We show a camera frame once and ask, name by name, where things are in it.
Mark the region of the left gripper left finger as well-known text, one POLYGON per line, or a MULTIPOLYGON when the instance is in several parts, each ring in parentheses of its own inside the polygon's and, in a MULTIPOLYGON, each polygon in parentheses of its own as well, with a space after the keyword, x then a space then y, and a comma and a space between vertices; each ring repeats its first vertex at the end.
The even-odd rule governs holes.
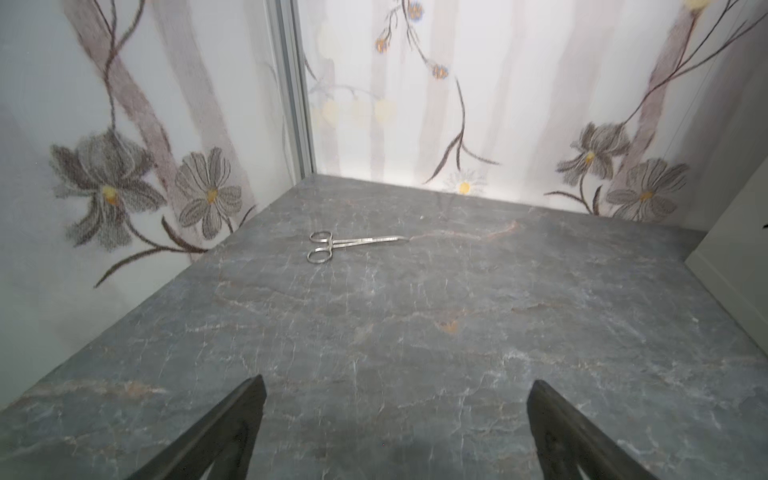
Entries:
POLYGON ((246 478, 266 399, 263 377, 247 379, 130 477, 246 478))

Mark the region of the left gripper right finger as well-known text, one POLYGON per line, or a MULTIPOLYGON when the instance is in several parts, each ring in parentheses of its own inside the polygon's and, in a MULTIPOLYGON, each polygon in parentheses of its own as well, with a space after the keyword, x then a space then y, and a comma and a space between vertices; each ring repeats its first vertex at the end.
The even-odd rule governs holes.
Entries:
POLYGON ((526 406, 544 478, 655 477, 547 382, 534 381, 526 406))

